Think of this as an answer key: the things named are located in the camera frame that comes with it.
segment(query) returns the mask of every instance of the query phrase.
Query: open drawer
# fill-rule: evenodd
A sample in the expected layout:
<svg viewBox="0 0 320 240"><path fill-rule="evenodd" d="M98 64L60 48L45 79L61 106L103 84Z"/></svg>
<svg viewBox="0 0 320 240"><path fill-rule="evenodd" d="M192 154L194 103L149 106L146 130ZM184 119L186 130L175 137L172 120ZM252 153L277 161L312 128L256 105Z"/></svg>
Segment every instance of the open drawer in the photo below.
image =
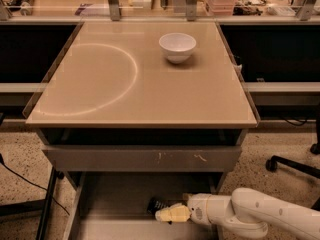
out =
<svg viewBox="0 0 320 240"><path fill-rule="evenodd" d="M213 193L219 173L83 173L64 239L215 239L217 229L191 221L158 222L152 197L168 205L183 193Z"/></svg>

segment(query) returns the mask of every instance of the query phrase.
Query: speckled floor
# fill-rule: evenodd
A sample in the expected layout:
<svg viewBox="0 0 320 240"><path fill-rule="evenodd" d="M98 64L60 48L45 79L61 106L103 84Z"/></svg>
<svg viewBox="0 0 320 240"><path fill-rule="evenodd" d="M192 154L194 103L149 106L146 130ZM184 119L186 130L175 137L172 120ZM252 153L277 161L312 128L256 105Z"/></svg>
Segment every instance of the speckled floor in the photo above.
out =
<svg viewBox="0 0 320 240"><path fill-rule="evenodd" d="M266 194L306 207L311 207L320 196L319 180L279 165L276 173L265 169L265 162L272 155L283 156L320 168L320 157L309 152L316 142L315 125L294 127L287 123L261 124L251 130L243 143L243 153L233 172L229 173L221 189L230 194L238 187L253 188ZM8 167L30 181L47 187L50 164L40 150L37 135L21 127L0 128L0 153ZM45 191L25 183L0 166L0 204L43 198ZM71 210L75 192L67 180L58 180L55 197ZM0 239L35 239L40 212L26 215L0 217ZM52 205L47 239L62 239L68 215L56 204ZM240 240L224 231L224 239ZM273 226L264 240L291 240L294 236Z"/></svg>

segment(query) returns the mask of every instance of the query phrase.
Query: white bowl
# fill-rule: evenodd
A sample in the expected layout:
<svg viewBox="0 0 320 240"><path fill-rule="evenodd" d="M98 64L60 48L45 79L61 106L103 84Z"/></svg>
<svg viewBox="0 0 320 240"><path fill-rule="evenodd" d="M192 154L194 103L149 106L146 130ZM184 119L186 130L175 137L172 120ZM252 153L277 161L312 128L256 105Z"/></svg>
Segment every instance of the white bowl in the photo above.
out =
<svg viewBox="0 0 320 240"><path fill-rule="evenodd" d="M170 33L159 40L164 57L174 64L187 60L193 53L197 41L184 33Z"/></svg>

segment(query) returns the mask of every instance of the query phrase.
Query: cable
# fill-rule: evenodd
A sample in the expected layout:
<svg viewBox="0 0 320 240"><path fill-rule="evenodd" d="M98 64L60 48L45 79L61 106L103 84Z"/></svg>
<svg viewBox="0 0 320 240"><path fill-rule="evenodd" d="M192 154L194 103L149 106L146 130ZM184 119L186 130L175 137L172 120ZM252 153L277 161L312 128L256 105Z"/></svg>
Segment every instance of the cable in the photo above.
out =
<svg viewBox="0 0 320 240"><path fill-rule="evenodd" d="M19 178L23 179L24 181L28 182L29 184L35 186L35 187L38 187L40 189L43 189L45 191L48 192L48 189L44 188L44 187L41 187L31 181L29 181L28 179L24 178L23 176L21 176L20 174L16 173L15 171L13 171L12 169L10 169L8 166L5 165L4 163L4 160L3 160L3 157L2 157L2 154L0 153L0 163L4 166L4 168L6 168L9 172L13 173L14 175L18 176ZM59 205L68 215L70 215L70 213L68 212L68 210L63 207L52 195L50 195L50 197L52 198L52 200L57 204Z"/></svg>

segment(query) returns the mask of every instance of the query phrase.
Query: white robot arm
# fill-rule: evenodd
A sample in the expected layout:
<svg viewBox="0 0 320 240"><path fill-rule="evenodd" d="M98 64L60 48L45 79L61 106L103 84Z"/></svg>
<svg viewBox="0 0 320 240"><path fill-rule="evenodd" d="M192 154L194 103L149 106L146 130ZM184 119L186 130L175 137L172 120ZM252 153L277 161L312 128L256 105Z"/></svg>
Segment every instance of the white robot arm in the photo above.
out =
<svg viewBox="0 0 320 240"><path fill-rule="evenodd" d="M269 223L300 239L320 239L320 212L249 188L238 188L231 196L192 195L187 206L176 204L164 208L156 212L156 219L172 222L191 219L198 224L216 224L252 239L266 236Z"/></svg>

